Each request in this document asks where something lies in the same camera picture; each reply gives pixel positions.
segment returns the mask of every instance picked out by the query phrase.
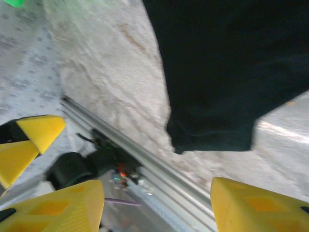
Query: purple wire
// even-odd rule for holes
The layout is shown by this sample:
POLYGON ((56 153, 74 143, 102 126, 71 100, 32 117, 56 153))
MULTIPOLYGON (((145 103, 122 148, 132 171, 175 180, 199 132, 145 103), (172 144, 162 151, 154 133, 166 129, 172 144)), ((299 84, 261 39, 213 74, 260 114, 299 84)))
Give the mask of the purple wire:
POLYGON ((141 203, 139 202, 131 202, 131 201, 125 201, 115 198, 105 198, 105 202, 111 202, 116 204, 126 204, 126 205, 132 205, 132 206, 141 206, 141 203))

